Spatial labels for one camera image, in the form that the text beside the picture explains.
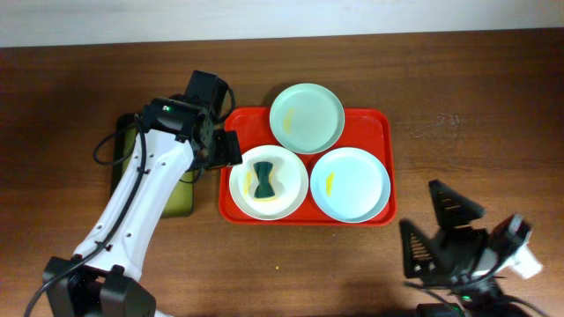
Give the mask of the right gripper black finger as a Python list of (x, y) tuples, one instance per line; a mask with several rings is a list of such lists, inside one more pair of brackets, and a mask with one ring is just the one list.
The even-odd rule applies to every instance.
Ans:
[(481, 205), (459, 194), (447, 184), (432, 180), (428, 182), (428, 186), (435, 217), (443, 231), (467, 226), (485, 215), (485, 209)]
[(429, 276), (439, 268), (439, 259), (429, 238), (409, 219), (399, 222), (406, 278)]

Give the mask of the green yellow sponge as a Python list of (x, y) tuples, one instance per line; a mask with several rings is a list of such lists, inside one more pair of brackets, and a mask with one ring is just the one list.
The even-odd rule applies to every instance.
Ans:
[(255, 199), (272, 198), (275, 191), (271, 185), (271, 172), (273, 164), (266, 161), (257, 162), (253, 165), (258, 185), (256, 187), (254, 197)]

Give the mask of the white plate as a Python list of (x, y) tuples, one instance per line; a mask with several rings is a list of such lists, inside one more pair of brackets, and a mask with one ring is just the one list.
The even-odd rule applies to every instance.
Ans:
[[(273, 164), (272, 198), (255, 199), (258, 185), (253, 165), (266, 161)], [(236, 206), (247, 216), (263, 221), (274, 221), (294, 213), (308, 193), (308, 172), (301, 159), (286, 148), (261, 145), (242, 155), (242, 163), (232, 168), (228, 189)]]

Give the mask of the mint green plate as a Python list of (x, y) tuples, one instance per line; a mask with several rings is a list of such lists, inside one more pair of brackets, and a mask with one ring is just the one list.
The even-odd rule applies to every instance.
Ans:
[(276, 140), (299, 154), (328, 150), (345, 128), (345, 110), (328, 88), (311, 83), (292, 85), (271, 104), (269, 124)]

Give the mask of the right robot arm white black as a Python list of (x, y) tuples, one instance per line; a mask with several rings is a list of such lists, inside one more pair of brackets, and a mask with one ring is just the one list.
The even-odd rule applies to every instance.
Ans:
[(437, 300), (419, 304), (417, 316), (526, 316), (529, 308), (546, 312), (503, 292), (496, 274), (510, 268), (522, 278), (543, 266), (528, 248), (531, 224), (519, 214), (504, 219), (492, 231), (476, 229), (471, 221), (486, 210), (447, 184), (428, 182), (439, 230), (428, 238), (411, 220), (399, 222), (405, 286)]

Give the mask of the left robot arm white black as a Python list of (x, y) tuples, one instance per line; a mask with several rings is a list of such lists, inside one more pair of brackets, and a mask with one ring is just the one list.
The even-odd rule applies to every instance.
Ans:
[(41, 295), (55, 316), (159, 316), (156, 298), (140, 283), (145, 255), (182, 176), (241, 163), (237, 135), (220, 127), (224, 99), (156, 98), (134, 117), (128, 165), (94, 228), (69, 260), (52, 257)]

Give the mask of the black tray with soapy water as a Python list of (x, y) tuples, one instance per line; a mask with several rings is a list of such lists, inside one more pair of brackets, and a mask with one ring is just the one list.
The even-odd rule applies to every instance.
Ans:
[[(120, 136), (115, 138), (113, 160), (124, 157), (132, 148), (136, 132), (134, 131), (134, 114), (120, 116), (116, 123), (116, 130), (126, 129)], [(129, 164), (129, 158), (120, 165), (112, 167), (110, 194), (115, 191), (122, 174)], [(187, 172), (179, 180), (169, 197), (167, 204), (161, 214), (162, 218), (189, 217), (193, 213), (193, 184), (192, 181), (198, 176), (198, 172)]]

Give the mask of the red plastic tray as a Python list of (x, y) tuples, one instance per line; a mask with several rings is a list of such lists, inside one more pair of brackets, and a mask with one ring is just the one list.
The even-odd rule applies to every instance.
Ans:
[[(242, 152), (260, 145), (277, 145), (271, 132), (270, 109), (268, 107), (239, 107), (226, 120), (225, 128), (234, 131)], [(345, 109), (345, 127), (341, 137), (331, 146), (360, 148), (373, 154), (384, 165), (390, 177), (390, 198), (382, 211), (362, 226), (377, 227), (392, 222), (397, 214), (395, 170), (391, 146), (390, 124), (386, 116), (373, 108)], [(343, 226), (343, 222), (325, 215), (317, 207), (312, 195), (307, 195), (301, 206), (291, 215), (279, 220), (262, 221), (246, 215), (231, 197), (229, 177), (231, 169), (220, 170), (219, 214), (227, 221), (238, 225), (328, 225)]]

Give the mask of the light blue plate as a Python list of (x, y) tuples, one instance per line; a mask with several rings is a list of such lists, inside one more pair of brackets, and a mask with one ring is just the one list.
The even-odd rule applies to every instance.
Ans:
[(381, 160), (353, 147), (324, 154), (313, 167), (309, 187), (325, 215), (347, 224), (379, 216), (391, 196), (391, 178)]

